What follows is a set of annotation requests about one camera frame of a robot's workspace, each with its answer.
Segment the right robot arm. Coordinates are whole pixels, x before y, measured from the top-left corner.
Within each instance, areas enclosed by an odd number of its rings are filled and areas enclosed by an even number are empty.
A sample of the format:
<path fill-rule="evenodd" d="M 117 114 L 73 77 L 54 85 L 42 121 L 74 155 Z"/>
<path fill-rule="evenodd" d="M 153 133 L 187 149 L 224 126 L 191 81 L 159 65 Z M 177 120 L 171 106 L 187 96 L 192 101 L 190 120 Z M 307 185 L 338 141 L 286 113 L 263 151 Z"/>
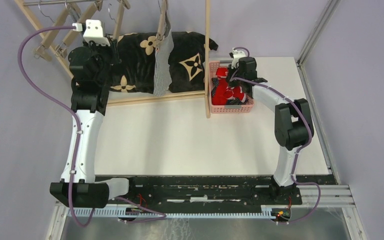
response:
<path fill-rule="evenodd" d="M 227 82 L 240 85 L 253 100 L 264 104 L 274 113 L 274 136 L 279 145 L 276 170 L 272 176 L 269 198 L 281 204 L 289 198 L 287 188 L 296 184 L 296 167 L 300 151 L 314 136 L 309 102 L 305 98 L 293 99 L 258 77 L 257 61 L 250 56 L 235 56 L 229 66 Z"/>

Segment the beige hanger with red underwear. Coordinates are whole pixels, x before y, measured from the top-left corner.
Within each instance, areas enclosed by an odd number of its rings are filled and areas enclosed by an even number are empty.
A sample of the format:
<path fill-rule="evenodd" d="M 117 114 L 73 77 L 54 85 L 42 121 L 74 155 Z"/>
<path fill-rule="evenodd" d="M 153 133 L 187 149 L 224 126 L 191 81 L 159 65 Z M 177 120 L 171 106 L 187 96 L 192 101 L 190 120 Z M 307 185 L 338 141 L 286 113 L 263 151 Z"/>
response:
<path fill-rule="evenodd" d="M 118 8 L 117 8 L 116 17 L 112 17 L 111 15 L 111 6 L 112 6 L 111 3 L 108 4 L 108 8 L 107 8 L 110 19 L 113 20 L 115 23 L 112 39 L 115 40 L 116 42 L 119 41 L 124 12 L 125 10 L 129 10 L 131 8 L 130 2 L 128 0 L 118 0 L 117 2 L 118 2 Z"/>

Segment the grey striped underwear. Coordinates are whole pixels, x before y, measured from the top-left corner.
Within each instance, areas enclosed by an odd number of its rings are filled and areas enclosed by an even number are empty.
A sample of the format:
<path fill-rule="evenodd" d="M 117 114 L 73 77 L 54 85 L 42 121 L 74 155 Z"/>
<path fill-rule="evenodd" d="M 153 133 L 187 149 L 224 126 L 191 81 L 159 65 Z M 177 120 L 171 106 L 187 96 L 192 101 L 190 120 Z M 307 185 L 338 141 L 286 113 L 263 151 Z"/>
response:
<path fill-rule="evenodd" d="M 163 39 L 159 42 L 155 51 L 155 66 L 153 77 L 153 95 L 155 97 L 164 96 L 172 83 L 169 58 L 174 48 L 174 41 L 172 36 L 172 24 L 168 12 L 165 13 L 163 23 Z"/>

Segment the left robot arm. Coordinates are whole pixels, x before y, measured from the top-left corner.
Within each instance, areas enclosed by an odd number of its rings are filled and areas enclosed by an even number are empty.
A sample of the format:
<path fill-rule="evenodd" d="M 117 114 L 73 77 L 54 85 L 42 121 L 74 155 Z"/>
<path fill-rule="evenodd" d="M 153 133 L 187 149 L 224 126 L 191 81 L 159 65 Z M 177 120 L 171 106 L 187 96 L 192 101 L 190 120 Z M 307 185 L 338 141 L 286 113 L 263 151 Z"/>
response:
<path fill-rule="evenodd" d="M 50 194 L 66 207 L 104 208 L 111 195 L 111 184 L 96 181 L 95 153 L 98 135 L 106 114 L 109 93 L 122 60 L 118 42 L 108 45 L 84 41 L 68 54 L 71 79 L 72 134 L 67 161 Z"/>

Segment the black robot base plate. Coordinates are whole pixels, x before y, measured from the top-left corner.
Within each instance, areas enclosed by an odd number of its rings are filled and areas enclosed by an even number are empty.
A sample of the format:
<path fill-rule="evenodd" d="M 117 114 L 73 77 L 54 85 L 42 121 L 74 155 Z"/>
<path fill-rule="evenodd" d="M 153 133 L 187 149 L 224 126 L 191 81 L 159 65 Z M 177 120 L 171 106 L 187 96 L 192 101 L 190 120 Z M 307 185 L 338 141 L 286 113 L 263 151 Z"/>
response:
<path fill-rule="evenodd" d="M 165 214 L 258 213 L 261 206 L 302 205 L 300 190 L 277 191 L 268 175 L 130 176 L 123 198 Z"/>

